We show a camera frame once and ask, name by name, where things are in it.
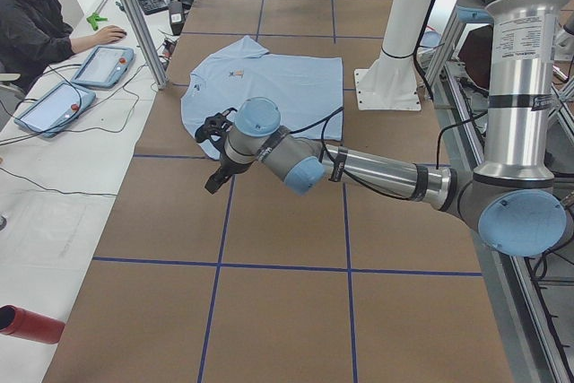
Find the near blue teach pendant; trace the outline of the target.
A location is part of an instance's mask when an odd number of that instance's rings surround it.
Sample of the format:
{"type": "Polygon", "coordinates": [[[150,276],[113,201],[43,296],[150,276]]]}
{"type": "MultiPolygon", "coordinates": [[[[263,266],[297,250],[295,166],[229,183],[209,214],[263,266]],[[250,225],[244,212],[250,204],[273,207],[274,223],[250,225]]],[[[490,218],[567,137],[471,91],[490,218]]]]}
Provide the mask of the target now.
{"type": "Polygon", "coordinates": [[[14,123],[27,132],[53,137],[89,108],[95,97],[92,90],[61,82],[25,109],[14,123]]]}

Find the light blue t-shirt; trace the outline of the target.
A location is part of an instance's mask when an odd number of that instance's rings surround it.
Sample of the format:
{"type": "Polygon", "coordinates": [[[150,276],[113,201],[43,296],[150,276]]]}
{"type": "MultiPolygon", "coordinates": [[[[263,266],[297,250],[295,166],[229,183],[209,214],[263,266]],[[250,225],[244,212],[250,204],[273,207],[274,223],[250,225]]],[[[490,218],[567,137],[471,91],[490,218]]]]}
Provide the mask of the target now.
{"type": "Polygon", "coordinates": [[[343,61],[272,54],[249,36],[205,58],[190,73],[181,99],[181,120],[190,136],[206,118],[228,108],[238,109],[253,97],[272,100],[281,124],[300,136],[340,141],[343,115],[329,120],[326,131],[310,127],[344,104],[343,61]]]}

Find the white central pedestal column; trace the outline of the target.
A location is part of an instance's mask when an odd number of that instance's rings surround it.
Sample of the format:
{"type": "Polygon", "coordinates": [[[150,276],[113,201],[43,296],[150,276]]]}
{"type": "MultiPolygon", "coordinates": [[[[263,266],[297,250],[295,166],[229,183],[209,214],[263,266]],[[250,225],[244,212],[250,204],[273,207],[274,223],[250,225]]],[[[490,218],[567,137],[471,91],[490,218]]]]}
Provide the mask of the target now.
{"type": "Polygon", "coordinates": [[[378,59],[354,71],[358,109],[421,109],[414,61],[432,2],[393,0],[378,59]]]}

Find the red cylinder bottle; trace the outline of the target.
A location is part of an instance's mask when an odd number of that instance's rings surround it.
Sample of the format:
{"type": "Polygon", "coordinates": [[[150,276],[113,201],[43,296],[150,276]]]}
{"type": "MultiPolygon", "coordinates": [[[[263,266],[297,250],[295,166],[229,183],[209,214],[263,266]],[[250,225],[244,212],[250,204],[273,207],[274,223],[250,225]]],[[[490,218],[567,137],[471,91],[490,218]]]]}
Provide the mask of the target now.
{"type": "Polygon", "coordinates": [[[4,305],[1,307],[1,334],[43,344],[57,344],[64,331],[63,321],[4,305]]]}

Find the person in dark jacket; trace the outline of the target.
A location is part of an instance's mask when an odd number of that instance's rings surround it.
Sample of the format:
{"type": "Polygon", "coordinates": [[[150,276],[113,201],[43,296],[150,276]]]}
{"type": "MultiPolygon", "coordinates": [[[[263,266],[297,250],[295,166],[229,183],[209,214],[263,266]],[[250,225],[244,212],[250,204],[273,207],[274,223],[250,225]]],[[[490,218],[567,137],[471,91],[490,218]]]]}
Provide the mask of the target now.
{"type": "Polygon", "coordinates": [[[58,0],[1,0],[1,64],[20,77],[15,85],[27,92],[48,65],[66,61],[98,45],[119,42],[109,25],[91,36],[73,38],[58,0]]]}

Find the blue teach pendant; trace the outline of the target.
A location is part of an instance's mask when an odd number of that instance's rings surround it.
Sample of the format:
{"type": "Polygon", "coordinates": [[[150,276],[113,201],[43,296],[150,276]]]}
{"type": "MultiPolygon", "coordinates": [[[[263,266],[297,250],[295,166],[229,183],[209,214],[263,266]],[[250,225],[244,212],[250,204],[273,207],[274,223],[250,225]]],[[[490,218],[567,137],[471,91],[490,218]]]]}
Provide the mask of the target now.
{"type": "Polygon", "coordinates": [[[71,82],[87,88],[110,89],[134,58],[132,48],[98,45],[82,62],[71,82]]]}
{"type": "Polygon", "coordinates": [[[95,97],[92,90],[61,82],[25,109],[14,123],[27,132],[53,137],[89,108],[95,97]]]}

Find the green plastic tool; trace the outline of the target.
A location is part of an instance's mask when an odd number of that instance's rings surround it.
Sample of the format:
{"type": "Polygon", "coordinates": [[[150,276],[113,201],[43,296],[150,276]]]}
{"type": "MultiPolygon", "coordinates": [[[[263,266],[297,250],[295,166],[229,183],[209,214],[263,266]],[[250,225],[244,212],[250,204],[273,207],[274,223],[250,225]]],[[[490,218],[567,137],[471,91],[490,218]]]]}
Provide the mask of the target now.
{"type": "Polygon", "coordinates": [[[101,22],[107,22],[108,20],[108,18],[100,16],[97,12],[92,13],[86,18],[86,21],[91,25],[94,31],[100,29],[101,22]]]}

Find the aluminium frame post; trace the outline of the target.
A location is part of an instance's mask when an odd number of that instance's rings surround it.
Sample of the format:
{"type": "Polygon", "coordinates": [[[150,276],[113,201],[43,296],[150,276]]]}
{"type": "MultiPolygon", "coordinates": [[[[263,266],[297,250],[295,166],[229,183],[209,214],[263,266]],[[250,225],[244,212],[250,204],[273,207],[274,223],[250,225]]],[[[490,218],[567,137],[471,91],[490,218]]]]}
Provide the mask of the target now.
{"type": "Polygon", "coordinates": [[[120,2],[126,10],[127,19],[143,52],[145,63],[150,68],[158,89],[163,90],[168,83],[168,78],[153,44],[152,35],[144,19],[144,14],[137,0],[120,0],[120,2]]]}

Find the far blue teach pendant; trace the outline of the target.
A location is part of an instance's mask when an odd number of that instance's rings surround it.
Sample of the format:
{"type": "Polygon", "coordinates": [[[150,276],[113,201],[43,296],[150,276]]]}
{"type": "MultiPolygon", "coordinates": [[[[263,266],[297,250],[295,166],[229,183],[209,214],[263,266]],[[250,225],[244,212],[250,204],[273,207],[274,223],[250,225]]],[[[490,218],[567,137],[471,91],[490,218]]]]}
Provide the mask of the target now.
{"type": "Polygon", "coordinates": [[[82,62],[71,82],[87,88],[110,89],[134,58],[132,48],[98,45],[82,62]]]}

